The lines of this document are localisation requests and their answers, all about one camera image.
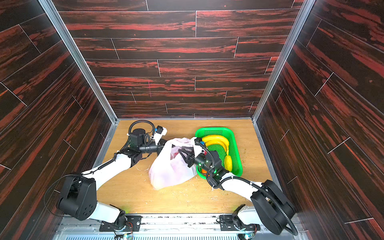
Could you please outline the pink dragon fruit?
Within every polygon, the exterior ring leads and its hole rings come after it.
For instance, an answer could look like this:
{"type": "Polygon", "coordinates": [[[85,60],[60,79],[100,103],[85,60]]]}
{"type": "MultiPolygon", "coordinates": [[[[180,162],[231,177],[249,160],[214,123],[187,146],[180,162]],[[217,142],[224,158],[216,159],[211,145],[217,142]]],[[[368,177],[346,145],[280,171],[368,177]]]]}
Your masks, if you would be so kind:
{"type": "Polygon", "coordinates": [[[176,156],[179,154],[179,152],[171,153],[171,160],[176,158],[176,156]]]}

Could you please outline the pink printed plastic bag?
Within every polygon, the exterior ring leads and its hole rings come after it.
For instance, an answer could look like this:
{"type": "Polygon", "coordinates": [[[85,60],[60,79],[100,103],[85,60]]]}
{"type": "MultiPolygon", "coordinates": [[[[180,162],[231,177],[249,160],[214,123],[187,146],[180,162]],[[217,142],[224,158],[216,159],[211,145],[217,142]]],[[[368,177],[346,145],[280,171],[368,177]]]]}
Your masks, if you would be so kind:
{"type": "Polygon", "coordinates": [[[182,184],[197,175],[195,168],[189,168],[180,153],[171,160],[171,153],[179,152],[181,147],[191,147],[192,141],[188,138],[174,138],[167,141],[154,160],[149,177],[155,190],[182,184]]]}

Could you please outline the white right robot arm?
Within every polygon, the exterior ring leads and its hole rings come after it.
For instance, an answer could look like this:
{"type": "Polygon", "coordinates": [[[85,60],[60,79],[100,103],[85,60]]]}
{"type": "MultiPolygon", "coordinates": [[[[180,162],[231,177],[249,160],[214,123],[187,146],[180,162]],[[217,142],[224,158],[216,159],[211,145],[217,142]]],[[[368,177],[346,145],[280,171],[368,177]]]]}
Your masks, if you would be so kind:
{"type": "Polygon", "coordinates": [[[233,213],[237,228],[262,224],[275,235],[283,230],[294,236],[299,234],[292,221],[294,206],[274,182],[256,183],[234,175],[222,166],[219,154],[207,148],[196,151],[182,147],[178,152],[189,168],[196,165],[206,171],[206,180],[213,189],[229,191],[252,202],[251,208],[241,206],[233,213]]]}

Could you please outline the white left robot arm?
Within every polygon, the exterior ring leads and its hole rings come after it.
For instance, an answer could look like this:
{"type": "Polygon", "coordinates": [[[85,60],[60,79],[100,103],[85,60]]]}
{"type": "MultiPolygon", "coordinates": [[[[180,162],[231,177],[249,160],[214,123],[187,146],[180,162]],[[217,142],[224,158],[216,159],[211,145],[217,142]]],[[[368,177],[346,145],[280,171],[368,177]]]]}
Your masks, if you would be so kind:
{"type": "Polygon", "coordinates": [[[143,154],[161,152],[167,142],[162,139],[167,134],[167,129],[157,126],[153,131],[153,135],[148,137],[144,129],[133,130],[129,133],[127,143],[111,160],[79,175],[66,176],[58,209],[79,221],[93,219],[109,223],[119,230],[123,229],[127,222],[126,212],[100,203],[97,190],[119,173],[136,165],[143,154]]]}

